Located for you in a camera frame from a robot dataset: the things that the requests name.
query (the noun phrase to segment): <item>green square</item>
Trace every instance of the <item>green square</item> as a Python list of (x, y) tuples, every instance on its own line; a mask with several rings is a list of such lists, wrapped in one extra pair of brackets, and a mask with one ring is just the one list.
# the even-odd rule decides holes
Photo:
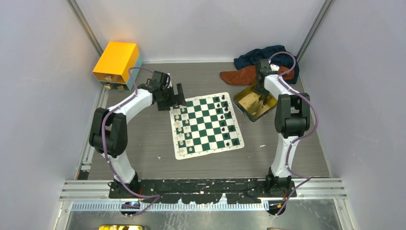
[(233, 116), (228, 117), (227, 114), (228, 114), (228, 113), (225, 113), (225, 114), (224, 114), (225, 119), (233, 119)]
[(185, 140), (190, 140), (192, 139), (192, 135), (190, 133), (185, 133)]
[(240, 144), (240, 141), (238, 140), (238, 138), (231, 139), (231, 144), (233, 144), (233, 146), (236, 146)]
[(187, 147), (186, 149), (187, 149), (188, 153), (194, 153), (194, 147), (193, 146)]
[(235, 132), (236, 131), (236, 127), (235, 126), (228, 126), (228, 131), (229, 132)]
[(201, 137), (206, 137), (206, 136), (207, 136), (206, 130), (200, 130), (200, 131), (199, 131), (199, 135), (200, 135)]
[(217, 148), (221, 149), (224, 148), (226, 145), (224, 144), (224, 141), (218, 141), (217, 142)]
[(215, 142), (215, 136), (207, 136), (207, 138), (209, 138), (210, 143)]
[(203, 124), (204, 123), (203, 117), (196, 118), (196, 121), (197, 121), (198, 124)]
[(230, 140), (231, 139), (230, 134), (229, 133), (223, 133), (223, 139), (224, 140)]
[(176, 134), (180, 134), (180, 133), (183, 133), (183, 128), (182, 128), (181, 131), (179, 131), (179, 130), (176, 128)]
[(213, 128), (212, 123), (205, 123), (204, 126), (206, 126), (206, 129), (207, 129), (207, 128)]
[(180, 109), (180, 114), (187, 114), (188, 113), (188, 108), (181, 108)]
[(209, 143), (202, 144), (202, 149), (203, 149), (203, 151), (208, 151), (208, 150), (210, 150), (210, 144), (209, 144)]
[(180, 141), (178, 141), (178, 145), (179, 145), (179, 148), (183, 148), (183, 147), (186, 146), (185, 141), (183, 141), (183, 145), (181, 145), (181, 144), (180, 144)]
[(210, 120), (211, 120), (211, 121), (218, 121), (217, 115), (212, 115), (212, 116), (210, 116)]
[(197, 125), (192, 125), (191, 126), (191, 131), (192, 132), (199, 131), (199, 129), (197, 128)]
[(213, 131), (214, 131), (215, 135), (216, 134), (221, 134), (221, 129), (220, 128), (214, 128)]
[(200, 144), (201, 144), (200, 138), (193, 139), (193, 145), (200, 145)]

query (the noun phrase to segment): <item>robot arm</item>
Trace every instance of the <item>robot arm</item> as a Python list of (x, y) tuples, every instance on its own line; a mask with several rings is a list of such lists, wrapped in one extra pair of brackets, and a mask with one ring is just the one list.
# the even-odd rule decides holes
[[(291, 182), (291, 173), (287, 170), (287, 166), (291, 168), (298, 141), (292, 144), (286, 165), (288, 148), (293, 140), (303, 136), (305, 131), (309, 129), (310, 107), (299, 96), (288, 90), (289, 86), (279, 76), (278, 70), (279, 67), (270, 64), (267, 59), (258, 61), (256, 63), (257, 77), (254, 92), (261, 96), (260, 100), (262, 98), (266, 100), (269, 94), (277, 98), (275, 128), (279, 133), (278, 147), (266, 181), (269, 187), (288, 188)], [(301, 93), (301, 95), (309, 99), (307, 93)]]
[[(152, 79), (148, 79), (146, 84), (138, 86), (136, 97), (112, 113), (107, 119), (106, 126), (111, 126), (111, 130), (106, 130), (107, 160), (111, 161), (117, 175), (133, 191), (137, 190), (138, 176), (131, 167), (125, 152), (128, 142), (127, 124), (139, 112), (155, 102), (159, 111), (168, 111), (170, 107), (179, 104), (186, 106), (182, 85), (177, 84), (177, 89), (178, 94), (175, 95), (169, 75), (155, 71)], [(133, 95), (108, 109), (96, 109), (90, 130), (89, 143), (97, 152), (103, 153), (101, 126), (104, 117), (110, 110), (120, 106), (131, 97)]]

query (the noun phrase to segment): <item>chessboard border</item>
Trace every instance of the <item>chessboard border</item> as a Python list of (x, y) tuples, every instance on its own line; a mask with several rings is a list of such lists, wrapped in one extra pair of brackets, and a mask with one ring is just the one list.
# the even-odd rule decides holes
[(175, 126), (175, 116), (173, 114), (173, 107), (170, 108), (169, 114), (170, 114), (170, 123), (171, 123), (171, 127), (172, 127), (172, 140), (173, 140), (173, 148), (174, 148), (174, 152), (175, 152), (175, 158), (177, 160), (183, 160), (183, 159), (188, 159), (188, 158), (193, 158), (193, 157), (198, 157), (198, 156), (204, 156), (204, 155), (209, 155), (212, 153), (218, 153), (218, 152), (224, 152), (224, 151), (230, 151), (230, 150), (237, 150), (237, 149), (242, 149), (244, 147), (244, 140), (242, 138), (242, 134), (241, 134), (241, 129), (238, 125), (238, 121), (236, 118), (236, 113), (234, 112), (234, 107), (233, 107), (233, 103), (231, 102), (231, 98), (230, 98), (230, 94), (227, 92), (221, 92), (221, 93), (214, 93), (214, 94), (210, 94), (210, 95), (205, 95), (205, 96), (197, 96), (197, 97), (192, 97), (192, 98), (188, 98), (185, 99), (185, 101), (189, 102), (189, 101), (194, 101), (194, 100), (199, 100), (199, 99), (207, 99), (207, 98), (214, 98), (214, 97), (221, 97), (222, 95), (226, 96), (226, 101), (228, 102), (229, 105), (229, 109), (231, 112), (231, 117), (233, 118), (233, 122), (234, 122), (234, 126), (236, 127), (237, 131), (237, 136), (238, 136), (238, 140), (240, 141), (239, 145), (236, 146), (230, 146), (230, 147), (224, 147), (221, 149), (211, 149), (209, 151), (205, 151), (205, 152), (197, 152), (197, 153), (189, 153), (189, 154), (185, 154), (185, 155), (180, 155), (179, 152), (177, 153), (177, 149), (179, 151), (179, 147), (178, 146), (178, 140), (176, 139), (176, 135), (174, 136), (173, 133), (176, 134), (176, 126)]

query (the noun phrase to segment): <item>white wall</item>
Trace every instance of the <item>white wall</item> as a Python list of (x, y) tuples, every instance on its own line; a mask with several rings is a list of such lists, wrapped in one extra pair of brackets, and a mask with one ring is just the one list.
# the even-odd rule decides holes
[(0, 7), (1, 229), (51, 229), (100, 84), (98, 56), (64, 0)]
[(360, 229), (405, 229), (404, 0), (337, 0), (301, 61)]
[(284, 45), (296, 54), (324, 0), (78, 0), (101, 46), (136, 42), (147, 61), (232, 60)]

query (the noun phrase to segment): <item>brown cloth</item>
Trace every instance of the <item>brown cloth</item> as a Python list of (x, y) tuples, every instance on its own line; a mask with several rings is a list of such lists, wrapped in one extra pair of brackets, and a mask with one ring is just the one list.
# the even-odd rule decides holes
[[(287, 71), (285, 66), (279, 67), (279, 73)], [(282, 76), (284, 80), (290, 80), (294, 77), (294, 70)], [(252, 85), (255, 83), (255, 66), (247, 66), (236, 71), (220, 72), (220, 78), (229, 85)]]

